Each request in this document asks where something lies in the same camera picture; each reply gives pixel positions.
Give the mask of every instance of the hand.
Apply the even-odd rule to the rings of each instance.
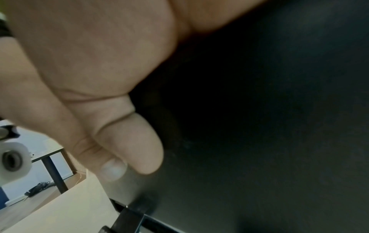
[[[162,145],[128,93],[178,43],[262,1],[8,0],[12,31],[42,80],[14,39],[0,39],[9,50],[0,49],[0,116],[54,138],[106,180],[125,163],[152,173]]]

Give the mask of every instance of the black table leg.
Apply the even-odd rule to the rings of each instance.
[[[51,160],[50,157],[43,158],[41,160],[43,164],[45,165],[47,171],[49,172],[51,178],[53,179],[55,185],[58,187],[61,194],[68,191],[68,188],[66,184],[63,181],[63,178],[60,176],[57,168],[55,167],[55,164]]]

